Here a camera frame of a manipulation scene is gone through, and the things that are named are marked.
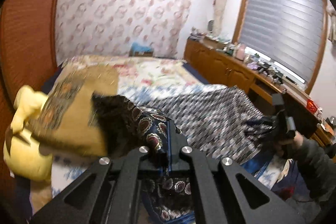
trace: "headboard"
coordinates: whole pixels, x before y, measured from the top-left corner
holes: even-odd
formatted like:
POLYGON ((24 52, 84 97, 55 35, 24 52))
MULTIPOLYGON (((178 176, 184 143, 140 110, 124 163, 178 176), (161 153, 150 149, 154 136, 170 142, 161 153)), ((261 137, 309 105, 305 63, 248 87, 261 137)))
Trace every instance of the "headboard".
MULTIPOLYGON (((4 132, 13 117, 15 96, 25 84, 39 90, 56 70, 54 48, 57 0, 5 0, 0 18, 0 179, 9 181, 4 165, 4 132)), ((0 190, 8 187, 1 183, 0 190)))

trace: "wooden window frame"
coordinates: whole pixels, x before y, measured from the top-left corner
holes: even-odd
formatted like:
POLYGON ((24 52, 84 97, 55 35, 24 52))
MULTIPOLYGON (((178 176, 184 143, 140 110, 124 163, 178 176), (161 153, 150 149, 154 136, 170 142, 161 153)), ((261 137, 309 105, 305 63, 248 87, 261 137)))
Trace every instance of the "wooden window frame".
MULTIPOLYGON (((245 12, 246 12, 246 6, 247 6, 247 1, 248 0, 241 0, 241 5, 240 5, 240 11, 238 14, 238 19, 237 19, 237 23, 236 23, 236 29, 234 32, 234 35, 232 37, 232 41, 234 43, 237 43, 239 41, 239 37, 241 34, 241 30, 243 27, 243 23, 244 23, 244 19, 245 19, 245 12)), ((324 55, 324 51, 325 51, 325 47, 326 47, 326 42, 327 42, 327 31, 328 31, 328 13, 327 13, 327 0, 323 0, 323 10, 324 10, 324 14, 323 14, 323 27, 322 27, 322 34, 321 34, 321 41, 320 41, 320 47, 319 47, 319 51, 318 51, 318 56, 317 56, 317 60, 315 62, 315 67, 313 70, 313 75, 307 85, 307 89, 305 90, 306 94, 310 94, 317 75, 319 74, 320 71, 320 67, 322 64, 322 60, 323 60, 323 55, 324 55)))

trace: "window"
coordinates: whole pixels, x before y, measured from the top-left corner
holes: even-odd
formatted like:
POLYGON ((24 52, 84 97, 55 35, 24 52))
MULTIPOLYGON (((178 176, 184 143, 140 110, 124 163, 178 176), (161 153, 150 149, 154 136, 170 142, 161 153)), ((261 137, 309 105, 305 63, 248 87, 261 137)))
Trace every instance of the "window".
POLYGON ((325 1, 245 0, 245 3, 233 40, 271 58, 308 86, 310 82, 314 84, 326 41, 325 1))

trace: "red package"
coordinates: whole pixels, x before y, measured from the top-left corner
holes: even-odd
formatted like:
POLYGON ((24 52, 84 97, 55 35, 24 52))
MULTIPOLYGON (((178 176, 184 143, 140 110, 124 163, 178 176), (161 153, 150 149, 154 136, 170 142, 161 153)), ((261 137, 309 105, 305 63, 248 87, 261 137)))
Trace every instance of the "red package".
POLYGON ((307 109, 314 114, 317 111, 317 105, 315 105, 315 103, 312 100, 308 99, 307 109))

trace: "cabinet door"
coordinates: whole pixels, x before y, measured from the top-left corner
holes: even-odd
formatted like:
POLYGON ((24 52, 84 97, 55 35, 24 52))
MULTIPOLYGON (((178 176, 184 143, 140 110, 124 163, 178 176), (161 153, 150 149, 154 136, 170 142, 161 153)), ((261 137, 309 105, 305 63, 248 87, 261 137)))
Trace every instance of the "cabinet door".
POLYGON ((227 85, 227 75, 229 69, 229 62, 226 61, 225 58, 221 56, 214 56, 211 60, 211 65, 209 68, 209 82, 211 84, 227 85))
POLYGON ((191 54, 190 54, 190 62, 188 63, 195 69, 198 70, 199 66, 199 52, 200 52, 200 44, 199 42, 192 41, 191 43, 191 54))
POLYGON ((250 89, 252 79, 253 77, 251 74, 234 67, 230 69, 228 73, 228 86, 237 85, 240 89, 247 93, 250 89))
POLYGON ((206 80, 209 81, 210 77, 210 50, 208 48, 202 47, 198 52, 198 62, 196 66, 196 70, 201 74, 206 80))
POLYGON ((184 60, 186 60, 188 63, 191 63, 192 50, 193 50, 193 42, 188 39, 184 49, 184 60))

